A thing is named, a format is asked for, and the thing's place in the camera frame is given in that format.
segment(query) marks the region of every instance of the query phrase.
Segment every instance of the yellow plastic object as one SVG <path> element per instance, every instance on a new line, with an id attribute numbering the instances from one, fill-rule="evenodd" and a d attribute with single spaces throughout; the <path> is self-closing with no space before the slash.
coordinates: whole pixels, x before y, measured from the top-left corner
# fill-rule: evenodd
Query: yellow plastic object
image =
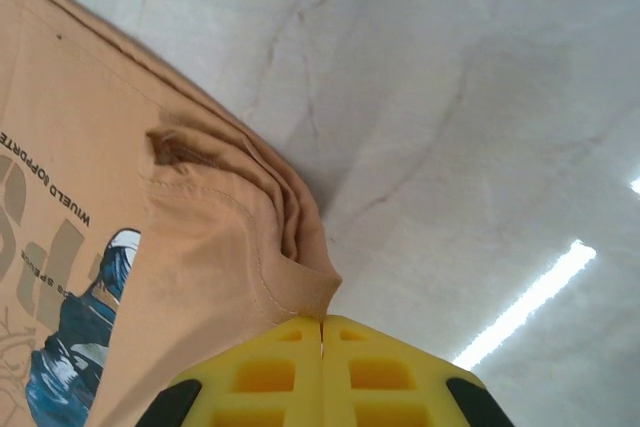
<path id="1" fill-rule="evenodd" d="M 149 426 L 512 424 L 472 373 L 330 316 L 323 324 L 294 318 L 184 371 L 138 423 Z"/>
<path id="2" fill-rule="evenodd" d="M 202 390 L 182 427 L 320 427 L 318 322 L 294 318 L 176 377 Z"/>
<path id="3" fill-rule="evenodd" d="M 468 427 L 446 382 L 480 380 L 438 357 L 344 317 L 323 326 L 326 426 Z"/>

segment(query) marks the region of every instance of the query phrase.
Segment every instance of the black rubber part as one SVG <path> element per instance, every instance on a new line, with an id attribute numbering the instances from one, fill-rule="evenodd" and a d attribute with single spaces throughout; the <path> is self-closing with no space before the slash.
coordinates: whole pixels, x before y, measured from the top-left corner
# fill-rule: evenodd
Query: black rubber part
<path id="1" fill-rule="evenodd" d="M 202 384 L 183 380 L 164 389 L 153 400 L 136 427 L 180 427 L 198 397 Z"/>
<path id="2" fill-rule="evenodd" d="M 471 427 L 514 427 L 489 391 L 459 378 L 447 380 L 447 387 Z"/>

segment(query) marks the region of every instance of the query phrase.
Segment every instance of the tan t-shirt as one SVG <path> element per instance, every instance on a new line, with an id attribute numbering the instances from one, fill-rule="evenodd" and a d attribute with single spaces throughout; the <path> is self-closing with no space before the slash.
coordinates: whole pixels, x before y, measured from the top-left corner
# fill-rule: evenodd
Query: tan t-shirt
<path id="1" fill-rule="evenodd" d="M 324 316 L 317 207 L 251 130 L 70 0 L 0 0 L 0 36 L 0 426 L 134 425 L 186 367 Z"/>

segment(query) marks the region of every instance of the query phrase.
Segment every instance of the fluorescent light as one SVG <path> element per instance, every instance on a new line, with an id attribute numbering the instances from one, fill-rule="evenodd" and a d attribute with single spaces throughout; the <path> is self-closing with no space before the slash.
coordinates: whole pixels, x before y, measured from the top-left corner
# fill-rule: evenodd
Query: fluorescent light
<path id="1" fill-rule="evenodd" d="M 454 359 L 453 363 L 467 370 L 478 365 L 523 325 L 538 307 L 567 285 L 572 277 L 584 269 L 595 256 L 594 249 L 576 240 L 571 244 L 569 251 L 563 254 L 546 274 L 536 280 L 511 307 L 500 315 L 493 325 L 478 335 Z"/>
<path id="2" fill-rule="evenodd" d="M 631 190 L 633 190 L 636 194 L 640 195 L 640 178 L 637 178 L 630 184 Z"/>

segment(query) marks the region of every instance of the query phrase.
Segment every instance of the cartoon figure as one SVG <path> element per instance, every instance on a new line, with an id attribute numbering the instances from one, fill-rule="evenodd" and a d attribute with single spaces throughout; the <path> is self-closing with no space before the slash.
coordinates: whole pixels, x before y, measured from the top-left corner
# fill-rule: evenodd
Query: cartoon figure
<path id="1" fill-rule="evenodd" d="M 131 229 L 113 236 L 98 277 L 80 297 L 67 296 L 60 308 L 58 331 L 47 338 L 42 350 L 31 354 L 26 395 L 39 426 L 85 424 L 139 240 L 140 233 Z"/>

